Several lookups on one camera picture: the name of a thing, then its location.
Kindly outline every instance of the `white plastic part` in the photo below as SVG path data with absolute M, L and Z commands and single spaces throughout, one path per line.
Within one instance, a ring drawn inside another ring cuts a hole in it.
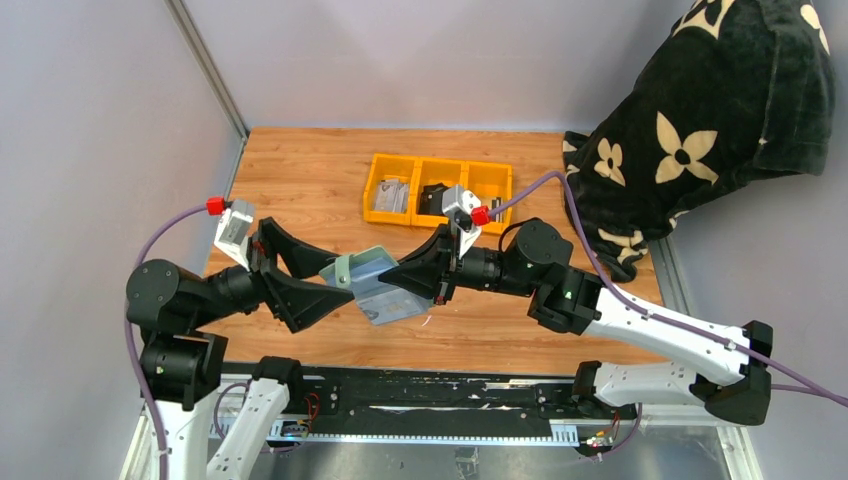
M 595 397 L 607 405 L 703 405 L 689 392 L 696 373 L 677 362 L 616 365 L 604 362 L 595 373 Z
M 218 219 L 218 229 L 215 232 L 215 247 L 224 252 L 245 269 L 247 264 L 248 231 L 253 224 L 256 208 L 244 201 L 234 200 Z
M 472 225 L 471 229 L 466 232 L 456 224 L 454 215 L 461 212 L 470 216 L 472 210 L 482 205 L 483 203 L 480 202 L 477 195 L 474 195 L 471 190 L 466 190 L 462 185 L 454 185 L 442 194 L 442 213 L 448 217 L 451 224 L 455 225 L 459 231 L 459 258 L 462 258 L 474 245 L 474 242 L 483 233 L 483 227 Z
M 159 452 L 156 445 L 156 433 L 150 413 L 148 416 L 148 433 L 151 437 L 150 476 L 159 478 L 159 455 L 168 455 L 168 478 L 170 480 L 198 480 L 206 475 L 206 450 L 209 442 L 209 422 L 212 421 L 212 411 L 215 408 L 217 392 L 213 392 L 194 404 L 194 409 L 184 412 L 182 404 L 177 402 L 157 401 L 156 406 L 162 415 L 165 426 L 165 437 L 169 452 Z
M 268 378 L 253 381 L 247 393 L 247 400 L 227 433 L 227 438 L 206 467 L 206 478 L 247 480 L 271 426 L 288 404 L 288 386 Z M 207 423 L 204 434 L 208 432 L 208 428 Z
M 621 291 L 637 305 L 652 314 L 686 323 L 693 327 L 731 339 L 736 345 L 750 345 L 739 327 L 704 322 L 682 313 L 646 302 L 625 291 Z M 593 321 L 585 333 L 598 337 L 620 340 L 642 347 L 674 360 L 680 366 L 700 373 L 716 385 L 732 385 L 744 377 L 739 373 L 742 365 L 748 365 L 748 356 L 720 343 L 713 342 L 695 333 L 666 325 L 626 308 L 608 289 L 601 289 L 595 307 L 601 312 L 600 320 Z

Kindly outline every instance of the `black bracket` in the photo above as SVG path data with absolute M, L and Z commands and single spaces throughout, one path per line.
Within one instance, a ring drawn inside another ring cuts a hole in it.
M 154 334 L 139 359 L 156 400 L 179 402 L 190 412 L 194 404 L 221 385 L 227 339 L 212 334 L 185 337 Z
M 353 300 L 349 290 L 301 280 L 317 275 L 338 255 L 301 242 L 273 218 L 259 221 L 250 243 L 250 271 L 262 279 L 265 304 L 274 318 L 285 322 L 292 333 L 311 327 L 329 312 Z M 292 276 L 277 268 L 278 255 Z

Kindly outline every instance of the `white flower print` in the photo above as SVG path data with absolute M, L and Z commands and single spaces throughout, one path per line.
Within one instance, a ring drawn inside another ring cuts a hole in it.
M 633 249 L 634 245 L 638 245 L 645 240 L 644 237 L 642 237 L 641 230 L 636 230 L 635 232 L 633 232 L 632 237 L 625 237 L 624 235 L 614 235 L 612 233 L 607 232 L 603 228 L 599 228 L 598 235 L 600 235 L 603 240 L 606 240 L 607 242 L 612 242 L 621 247 L 621 253 L 616 259 L 620 264 L 624 264 L 624 260 L 635 255 L 645 255 L 648 253 L 647 248 L 640 248 L 638 250 Z
M 577 147 L 568 143 L 568 140 L 562 141 L 562 153 L 576 152 L 576 151 L 577 151 Z
M 689 12 L 680 19 L 680 25 L 674 29 L 671 36 L 684 28 L 700 28 L 718 39 L 721 22 L 736 0 L 697 0 Z
M 683 142 L 674 125 L 665 118 L 662 112 L 657 112 L 657 139 L 665 153 L 668 154 L 657 167 L 656 181 L 664 183 L 679 177 L 683 170 L 702 180 L 715 183 L 718 175 L 710 167 L 701 163 L 701 159 L 712 150 L 718 132 L 702 130 L 695 132 Z
M 677 228 L 677 219 L 680 218 L 681 215 L 684 215 L 686 213 L 689 213 L 689 210 L 681 210 L 672 215 L 671 218 L 668 219 L 668 223 L 671 224 L 671 228 Z
M 598 143 L 598 155 L 601 159 L 595 164 L 595 171 L 623 187 L 624 174 L 621 173 L 621 163 L 624 161 L 624 156 L 621 145 L 616 143 L 610 147 L 609 141 L 603 138 Z
M 801 7 L 801 16 L 804 17 L 804 20 L 813 27 L 814 30 L 819 31 L 819 40 L 822 41 L 822 46 L 824 46 L 824 50 L 830 55 L 830 47 L 827 45 L 827 36 L 824 34 L 824 29 L 821 28 L 821 22 L 819 21 L 819 14 L 816 13 L 816 9 L 812 5 L 804 5 Z

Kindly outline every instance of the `small item in bin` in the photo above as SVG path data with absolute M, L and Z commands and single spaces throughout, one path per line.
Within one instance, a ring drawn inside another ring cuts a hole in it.
M 383 180 L 377 185 L 374 210 L 381 212 L 405 213 L 406 196 L 409 184 L 401 183 L 397 178 Z
M 444 183 L 424 185 L 418 198 L 418 215 L 435 215 L 444 217 L 442 213 L 442 194 L 448 187 Z
M 496 209 L 496 208 L 500 207 L 500 206 L 501 206 L 501 203 L 503 203 L 503 201 L 501 201 L 501 197 L 495 197 L 495 198 L 493 198 L 493 199 L 492 199 L 492 210 L 494 210 L 494 209 Z M 503 212 L 501 212 L 501 213 L 499 213 L 499 214 L 495 215 L 495 221 L 496 221 L 496 222 L 503 222 Z

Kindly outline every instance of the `red connector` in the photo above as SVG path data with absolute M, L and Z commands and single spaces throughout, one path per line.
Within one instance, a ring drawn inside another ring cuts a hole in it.
M 489 207 L 483 205 L 482 207 L 477 207 L 471 210 L 471 223 L 481 227 L 489 222 L 492 219 L 489 218 Z
M 206 211 L 209 215 L 220 215 L 227 209 L 227 201 L 224 197 L 210 197 L 206 200 Z

